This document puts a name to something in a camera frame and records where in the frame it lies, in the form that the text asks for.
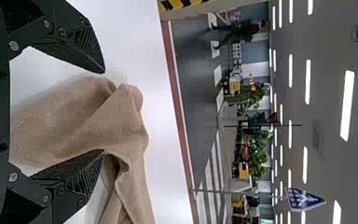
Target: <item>fluorescent light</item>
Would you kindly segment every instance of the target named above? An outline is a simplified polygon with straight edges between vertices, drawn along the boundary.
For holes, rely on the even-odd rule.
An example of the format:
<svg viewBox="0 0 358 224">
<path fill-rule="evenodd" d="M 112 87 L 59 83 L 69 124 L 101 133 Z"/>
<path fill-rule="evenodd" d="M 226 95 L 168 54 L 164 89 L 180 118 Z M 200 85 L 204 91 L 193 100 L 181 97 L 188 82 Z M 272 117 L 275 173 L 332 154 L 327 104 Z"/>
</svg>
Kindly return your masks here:
<svg viewBox="0 0 358 224">
<path fill-rule="evenodd" d="M 289 55 L 289 88 L 293 87 L 293 54 Z"/>
<path fill-rule="evenodd" d="M 275 7 L 272 7 L 272 30 L 275 30 Z"/>
<path fill-rule="evenodd" d="M 301 224 L 305 224 L 305 212 L 301 212 Z"/>
<path fill-rule="evenodd" d="M 308 0 L 308 15 L 313 13 L 313 0 Z"/>
<path fill-rule="evenodd" d="M 292 187 L 292 170 L 287 170 L 287 188 Z"/>
<path fill-rule="evenodd" d="M 293 142 L 293 128 L 292 128 L 292 121 L 289 119 L 289 149 L 292 148 L 292 142 Z"/>
<path fill-rule="evenodd" d="M 280 159 L 281 167 L 283 167 L 283 146 L 281 145 L 281 159 Z"/>
<path fill-rule="evenodd" d="M 278 177 L 278 161 L 275 160 L 275 177 Z"/>
<path fill-rule="evenodd" d="M 307 175 L 308 175 L 308 149 L 304 147 L 303 155 L 303 182 L 307 184 Z"/>
<path fill-rule="evenodd" d="M 269 67 L 272 67 L 272 49 L 269 49 Z"/>
<path fill-rule="evenodd" d="M 344 98 L 342 103 L 341 137 L 348 142 L 351 126 L 351 104 L 353 96 L 354 72 L 345 72 Z"/>
<path fill-rule="evenodd" d="M 307 60 L 307 74 L 305 75 L 305 103 L 310 104 L 310 60 Z"/>
<path fill-rule="evenodd" d="M 337 200 L 334 201 L 333 224 L 341 224 L 342 209 Z"/>
<path fill-rule="evenodd" d="M 275 204 L 278 205 L 278 189 L 275 189 Z"/>
<path fill-rule="evenodd" d="M 281 201 L 283 200 L 283 182 L 281 181 Z"/>
<path fill-rule="evenodd" d="M 274 141 L 275 141 L 275 147 L 278 146 L 278 131 L 277 131 L 277 128 L 275 128 L 274 130 Z"/>
<path fill-rule="evenodd" d="M 273 90 L 272 90 L 272 86 L 269 87 L 269 101 L 272 103 L 273 101 Z"/>
<path fill-rule="evenodd" d="M 274 53 L 274 55 L 273 55 L 273 57 L 274 57 L 274 72 L 276 72 L 277 71 L 277 50 L 275 49 L 273 51 L 273 53 Z"/>
<path fill-rule="evenodd" d="M 282 0 L 279 0 L 279 28 L 282 28 Z"/>
<path fill-rule="evenodd" d="M 277 93 L 274 93 L 274 112 L 276 113 L 277 110 Z"/>
<path fill-rule="evenodd" d="M 289 0 L 289 23 L 293 23 L 293 0 Z"/>
<path fill-rule="evenodd" d="M 280 122 L 281 122 L 281 125 L 283 125 L 283 105 L 281 104 L 280 106 Z"/>
</svg>

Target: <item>desk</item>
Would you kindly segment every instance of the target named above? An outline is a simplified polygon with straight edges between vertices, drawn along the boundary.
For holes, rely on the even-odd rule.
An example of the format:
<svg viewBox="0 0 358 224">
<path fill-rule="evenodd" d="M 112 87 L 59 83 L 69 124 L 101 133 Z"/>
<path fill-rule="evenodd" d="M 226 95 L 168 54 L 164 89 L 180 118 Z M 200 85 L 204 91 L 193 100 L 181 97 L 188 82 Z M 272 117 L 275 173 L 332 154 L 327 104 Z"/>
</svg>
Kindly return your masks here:
<svg viewBox="0 0 358 224">
<path fill-rule="evenodd" d="M 157 1 L 69 2 L 92 22 L 105 59 L 105 76 L 117 84 L 133 84 L 144 94 L 142 113 L 150 136 L 145 153 L 146 180 L 156 223 L 193 223 Z M 10 68 L 12 105 L 69 77 L 86 73 L 34 49 L 25 50 L 10 63 Z M 42 169 L 21 168 L 26 174 Z M 104 203 L 104 194 L 99 181 L 90 204 L 67 223 L 98 223 L 102 209 L 98 204 Z"/>
</svg>

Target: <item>beige cloth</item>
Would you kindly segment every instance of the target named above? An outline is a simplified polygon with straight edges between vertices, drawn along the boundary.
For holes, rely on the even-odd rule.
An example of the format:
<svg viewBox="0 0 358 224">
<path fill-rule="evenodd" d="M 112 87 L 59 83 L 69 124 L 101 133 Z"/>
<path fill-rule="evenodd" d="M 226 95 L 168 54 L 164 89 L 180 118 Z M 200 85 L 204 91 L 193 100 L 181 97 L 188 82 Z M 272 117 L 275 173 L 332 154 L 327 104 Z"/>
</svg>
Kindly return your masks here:
<svg viewBox="0 0 358 224">
<path fill-rule="evenodd" d="M 102 224 L 155 223 L 145 180 L 148 136 L 143 95 L 104 77 L 78 77 L 13 109 L 10 158 L 52 165 L 102 148 L 103 182 L 111 192 Z"/>
</svg>

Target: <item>red stripe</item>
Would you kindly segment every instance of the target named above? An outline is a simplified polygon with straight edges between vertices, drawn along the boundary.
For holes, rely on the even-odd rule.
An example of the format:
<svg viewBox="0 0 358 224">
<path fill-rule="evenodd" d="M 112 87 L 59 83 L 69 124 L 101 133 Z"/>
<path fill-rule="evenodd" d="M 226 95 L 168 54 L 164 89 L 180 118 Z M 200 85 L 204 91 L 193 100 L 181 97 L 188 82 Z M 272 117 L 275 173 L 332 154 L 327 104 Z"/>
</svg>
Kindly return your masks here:
<svg viewBox="0 0 358 224">
<path fill-rule="evenodd" d="M 183 119 L 184 115 L 182 114 L 182 109 L 181 109 L 181 105 L 180 105 L 180 95 L 179 95 L 179 90 L 178 90 L 178 80 L 176 78 L 177 75 L 176 75 L 174 58 L 173 58 L 173 49 L 172 49 L 173 45 L 171 44 L 170 28 L 166 21 L 161 22 L 161 28 L 162 28 L 162 36 L 164 39 L 165 54 L 167 57 L 168 74 L 170 76 L 170 82 L 171 82 L 171 90 L 172 90 L 173 106 L 175 108 L 176 124 L 178 126 L 178 132 L 179 132 L 180 148 L 182 150 L 183 164 L 185 165 L 188 197 L 190 199 L 190 206 L 191 206 L 191 212 L 193 215 L 193 222 L 194 222 L 194 224 L 199 224 L 196 200 L 194 198 L 193 191 L 191 191 L 194 187 L 192 186 L 192 181 L 191 181 L 190 164 L 189 164 L 189 158 L 188 158 L 188 154 L 187 154 L 187 144 L 186 144 L 186 130 L 185 130 L 184 119 Z"/>
</svg>

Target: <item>road sign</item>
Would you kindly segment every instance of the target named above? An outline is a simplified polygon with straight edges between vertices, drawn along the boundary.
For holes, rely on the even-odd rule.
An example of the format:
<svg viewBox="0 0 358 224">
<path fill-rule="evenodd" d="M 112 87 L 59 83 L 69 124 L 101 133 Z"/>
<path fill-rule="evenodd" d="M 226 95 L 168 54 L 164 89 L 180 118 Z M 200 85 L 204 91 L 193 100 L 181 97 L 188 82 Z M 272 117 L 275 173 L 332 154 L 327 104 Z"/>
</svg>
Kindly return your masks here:
<svg viewBox="0 0 358 224">
<path fill-rule="evenodd" d="M 326 204 L 326 199 L 303 189 L 286 188 L 287 202 L 293 212 L 306 212 Z"/>
</svg>

